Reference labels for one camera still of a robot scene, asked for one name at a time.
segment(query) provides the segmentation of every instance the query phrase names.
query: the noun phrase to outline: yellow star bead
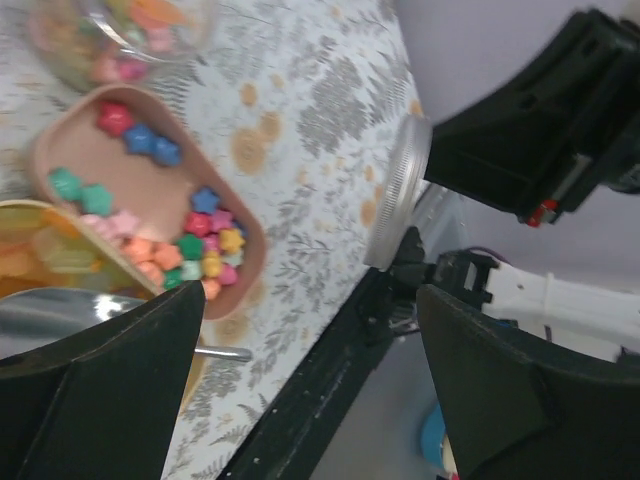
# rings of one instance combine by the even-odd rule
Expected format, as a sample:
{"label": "yellow star bead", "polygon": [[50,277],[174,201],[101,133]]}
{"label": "yellow star bead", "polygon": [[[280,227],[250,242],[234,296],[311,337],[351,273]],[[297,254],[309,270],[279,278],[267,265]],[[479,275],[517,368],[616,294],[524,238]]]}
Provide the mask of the yellow star bead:
{"label": "yellow star bead", "polygon": [[237,228],[222,230],[218,235],[218,240],[220,248],[230,254],[238,253],[244,245],[244,238]]}
{"label": "yellow star bead", "polygon": [[202,259],[202,273],[205,277],[215,278],[222,273],[222,260],[216,252],[209,252]]}

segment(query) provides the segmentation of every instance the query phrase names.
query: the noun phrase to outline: glass jar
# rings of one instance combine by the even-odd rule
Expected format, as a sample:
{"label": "glass jar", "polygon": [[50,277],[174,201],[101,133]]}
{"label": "glass jar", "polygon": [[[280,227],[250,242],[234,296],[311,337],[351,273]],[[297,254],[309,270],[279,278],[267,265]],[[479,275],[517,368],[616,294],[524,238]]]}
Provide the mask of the glass jar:
{"label": "glass jar", "polygon": [[29,35],[42,59],[81,91],[138,83],[205,46],[215,0],[33,0]]}

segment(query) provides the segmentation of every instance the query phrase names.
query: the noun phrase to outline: blue star bead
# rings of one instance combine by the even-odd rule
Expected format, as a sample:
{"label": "blue star bead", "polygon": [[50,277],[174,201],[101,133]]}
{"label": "blue star bead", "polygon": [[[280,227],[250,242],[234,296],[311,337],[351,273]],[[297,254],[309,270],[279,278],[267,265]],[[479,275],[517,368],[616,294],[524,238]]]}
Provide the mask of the blue star bead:
{"label": "blue star bead", "polygon": [[247,238],[247,229],[240,225],[238,222],[233,222],[233,228],[237,228],[238,230],[240,230],[242,238]]}
{"label": "blue star bead", "polygon": [[218,208],[218,203],[220,203],[220,198],[208,187],[202,187],[191,195],[191,205],[194,212],[213,215],[213,212]]}
{"label": "blue star bead", "polygon": [[156,137],[153,159],[163,167],[175,167],[182,161],[180,147],[164,137]]}
{"label": "blue star bead", "polygon": [[132,155],[151,155],[154,150],[156,136],[141,123],[131,127],[122,134],[127,151]]}

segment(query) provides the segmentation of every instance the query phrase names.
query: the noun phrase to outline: green star bead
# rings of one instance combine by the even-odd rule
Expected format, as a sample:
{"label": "green star bead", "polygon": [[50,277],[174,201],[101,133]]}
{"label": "green star bead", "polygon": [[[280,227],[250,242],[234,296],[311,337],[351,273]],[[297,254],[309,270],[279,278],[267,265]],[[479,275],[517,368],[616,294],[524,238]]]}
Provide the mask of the green star bead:
{"label": "green star bead", "polygon": [[67,202],[80,200],[82,181],[68,169],[56,168],[49,174],[49,183],[58,196]]}
{"label": "green star bead", "polygon": [[99,183],[84,187],[80,201],[84,213],[93,213],[102,217],[108,217],[111,214],[113,195]]}
{"label": "green star bead", "polygon": [[176,288],[182,283],[182,272],[179,268],[174,268],[165,273],[164,276],[164,288],[165,290],[171,290]]}
{"label": "green star bead", "polygon": [[185,260],[200,260],[204,242],[192,233],[187,233],[176,242]]}

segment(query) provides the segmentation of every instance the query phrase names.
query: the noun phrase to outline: plastic container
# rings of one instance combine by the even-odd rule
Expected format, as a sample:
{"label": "plastic container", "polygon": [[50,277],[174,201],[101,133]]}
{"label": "plastic container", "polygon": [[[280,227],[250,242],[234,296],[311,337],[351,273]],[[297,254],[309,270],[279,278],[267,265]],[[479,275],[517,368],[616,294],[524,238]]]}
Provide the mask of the plastic container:
{"label": "plastic container", "polygon": [[33,0],[28,30],[62,80],[81,91],[137,83],[183,65],[207,44],[215,0]]}
{"label": "plastic container", "polygon": [[[112,138],[96,126],[98,107],[104,101],[128,106],[140,122],[177,143],[182,163],[159,167],[147,157],[128,154],[121,138]],[[185,217],[191,211],[190,195],[202,186],[216,192],[221,206],[232,212],[246,230],[246,244],[237,283],[223,287],[214,300],[207,302],[205,319],[230,315],[260,276],[267,250],[260,223],[218,175],[182,123],[153,94],[122,84],[102,87],[84,97],[37,139],[28,167],[36,192],[79,213],[75,204],[65,202],[49,184],[48,174],[58,167],[68,168],[85,184],[102,184],[113,194],[116,210],[126,209],[140,218],[136,235],[152,241],[173,243],[183,234]],[[154,285],[150,289],[158,294],[163,291]]]}
{"label": "plastic container", "polygon": [[[81,254],[59,255],[64,253],[55,248],[60,243],[72,246],[67,252]],[[85,270],[87,257],[91,257],[91,265]],[[51,260],[69,258],[82,261],[51,263]],[[58,271],[52,271],[50,265]],[[0,298],[40,287],[89,288],[142,299],[154,295],[148,288],[148,280],[74,215],[34,200],[0,202]],[[183,408],[202,378],[204,358],[203,355],[193,357],[182,398]]]}

